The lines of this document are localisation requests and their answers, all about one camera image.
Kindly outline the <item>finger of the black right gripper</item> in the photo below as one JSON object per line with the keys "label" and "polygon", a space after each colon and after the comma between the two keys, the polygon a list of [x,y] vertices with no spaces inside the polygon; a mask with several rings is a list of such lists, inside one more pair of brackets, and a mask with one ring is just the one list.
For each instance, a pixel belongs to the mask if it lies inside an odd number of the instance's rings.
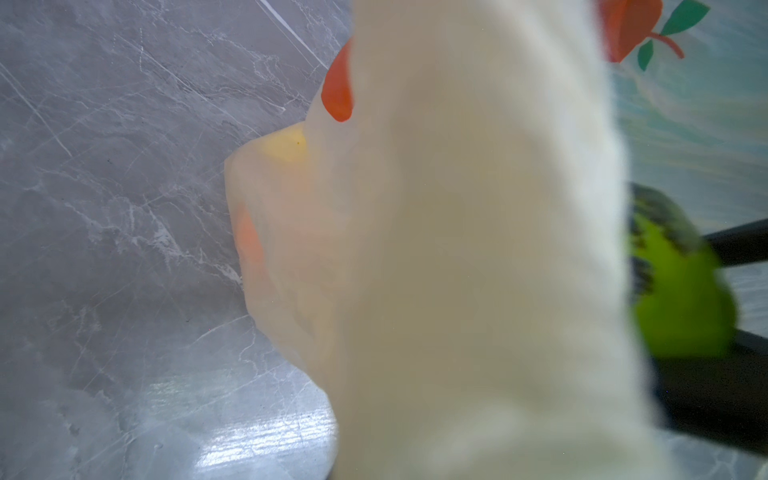
{"label": "finger of the black right gripper", "polygon": [[768,220],[761,219],[736,227],[706,234],[724,267],[750,265],[767,261]]}
{"label": "finger of the black right gripper", "polygon": [[739,330],[719,358],[652,361],[664,426],[677,433],[767,454],[767,339]]}

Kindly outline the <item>bumpy light green fruit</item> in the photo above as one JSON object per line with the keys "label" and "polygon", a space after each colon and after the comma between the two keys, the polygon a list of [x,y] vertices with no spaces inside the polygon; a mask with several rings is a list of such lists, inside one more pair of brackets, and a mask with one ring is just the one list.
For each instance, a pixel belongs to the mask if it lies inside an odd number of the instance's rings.
{"label": "bumpy light green fruit", "polygon": [[630,305],[648,352],[657,359],[726,356],[738,315],[722,262],[668,195],[629,187]]}

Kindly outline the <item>yellow printed plastic bag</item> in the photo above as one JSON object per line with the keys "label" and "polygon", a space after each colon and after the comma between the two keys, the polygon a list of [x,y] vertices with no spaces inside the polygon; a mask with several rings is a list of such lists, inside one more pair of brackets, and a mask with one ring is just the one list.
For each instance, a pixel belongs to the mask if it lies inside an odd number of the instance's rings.
{"label": "yellow printed plastic bag", "polygon": [[630,305],[632,162],[767,155],[763,1],[354,1],[228,157],[246,307],[334,479],[682,479]]}

